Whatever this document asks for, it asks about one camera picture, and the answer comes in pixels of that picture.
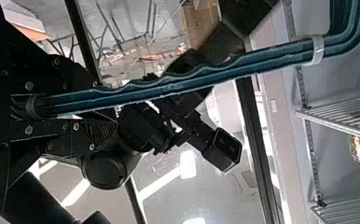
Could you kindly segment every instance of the metal bolt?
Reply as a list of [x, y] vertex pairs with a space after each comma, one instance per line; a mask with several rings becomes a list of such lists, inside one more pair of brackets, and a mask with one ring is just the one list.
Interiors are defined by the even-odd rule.
[[35, 84], [33, 84], [33, 82], [28, 81], [28, 82], [26, 82], [26, 84], [25, 84], [25, 89], [26, 89], [27, 91], [31, 91], [34, 86], [35, 86]]
[[28, 125], [26, 128], [25, 128], [25, 133], [28, 134], [28, 135], [31, 135], [33, 133], [33, 126], [32, 125]]
[[58, 66], [61, 63], [61, 59], [55, 58], [54, 59], [54, 65]]
[[90, 151], [93, 151], [93, 150], [95, 150], [95, 144], [90, 144]]
[[2, 72], [0, 73], [0, 75], [1, 75], [2, 77], [8, 77], [8, 71], [2, 70]]
[[52, 151], [54, 149], [54, 144], [53, 143], [49, 143], [49, 145], [47, 146], [47, 151]]
[[73, 130], [78, 131], [79, 128], [80, 128], [80, 124], [79, 124], [79, 123], [74, 123], [74, 124], [73, 124]]
[[0, 151], [5, 152], [8, 149], [8, 143], [0, 144]]
[[67, 122], [64, 123], [63, 126], [62, 126], [62, 129], [63, 129], [64, 131], [66, 131], [68, 128], [69, 128], [69, 124], [67, 124]]

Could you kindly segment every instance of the wire shelf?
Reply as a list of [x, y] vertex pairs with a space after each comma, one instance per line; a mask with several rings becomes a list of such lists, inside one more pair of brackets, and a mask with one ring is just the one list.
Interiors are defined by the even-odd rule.
[[360, 224], [360, 197], [329, 203], [326, 208], [311, 208], [324, 224]]
[[360, 136], [360, 97], [296, 111], [296, 116]]

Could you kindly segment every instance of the white cable clip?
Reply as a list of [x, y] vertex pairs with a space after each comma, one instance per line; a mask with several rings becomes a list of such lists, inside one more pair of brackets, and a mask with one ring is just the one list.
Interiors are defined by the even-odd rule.
[[304, 63], [304, 66], [312, 66], [320, 63], [325, 57], [325, 39], [322, 35], [310, 35], [313, 41], [313, 58], [309, 63]]

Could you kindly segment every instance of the metal shelf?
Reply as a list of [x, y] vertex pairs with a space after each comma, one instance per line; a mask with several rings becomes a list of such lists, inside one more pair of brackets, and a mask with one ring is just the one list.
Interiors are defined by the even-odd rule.
[[296, 116], [360, 136], [360, 97], [296, 111]]
[[329, 203], [326, 208], [311, 208], [324, 224], [360, 224], [360, 197]]

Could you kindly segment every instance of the metal frame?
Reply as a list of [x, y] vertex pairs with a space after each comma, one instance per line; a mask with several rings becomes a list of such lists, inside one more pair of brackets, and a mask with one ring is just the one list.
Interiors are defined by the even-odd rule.
[[[294, 14], [293, 14], [293, 8], [292, 8], [292, 0], [284, 1], [284, 15], [285, 15], [285, 21], [287, 25], [287, 32], [288, 32], [288, 38], [290, 40], [297, 38], [297, 31], [296, 31], [296, 25], [294, 23]], [[308, 98], [307, 98], [307, 92], [305, 89], [305, 83], [303, 79], [303, 71], [301, 66], [296, 66], [294, 69], [297, 82], [298, 82], [298, 93], [299, 93], [299, 100], [301, 102], [302, 108], [308, 108]], [[323, 203], [323, 194], [320, 189], [320, 178], [319, 178], [319, 172], [317, 169], [317, 162], [316, 162], [316, 153], [314, 150], [314, 143], [313, 143], [313, 134], [312, 134], [312, 126], [311, 122], [308, 120], [303, 120], [303, 126], [305, 130], [305, 137], [306, 137], [306, 148], [309, 152], [309, 160], [312, 168], [312, 182], [314, 185], [315, 190], [315, 201], [319, 203], [320, 205], [324, 206]]]
[[143, 209], [140, 205], [139, 199], [137, 198], [136, 185], [133, 180], [133, 176], [131, 175], [128, 181], [125, 183], [125, 189], [127, 190], [128, 197], [131, 201], [131, 206], [133, 209], [134, 217], [136, 218], [137, 224], [146, 224], [147, 219], [143, 212]]
[[296, 115], [343, 133], [360, 136], [360, 97], [301, 109]]
[[270, 179], [270, 165], [265, 150], [264, 137], [256, 106], [253, 81], [250, 77], [241, 78], [236, 80], [236, 86], [254, 161], [256, 181], [265, 221], [266, 224], [280, 224], [281, 219], [272, 181]]
[[322, 224], [360, 224], [360, 196], [329, 203], [325, 208], [316, 205], [311, 210]]
[[77, 36], [78, 44], [81, 48], [81, 53], [84, 58], [84, 63], [90, 74], [99, 80], [100, 70], [95, 60], [90, 39], [88, 38], [87, 26], [85, 25], [84, 18], [78, 0], [64, 0], [67, 11], [69, 12], [70, 20], [72, 21], [73, 28]]

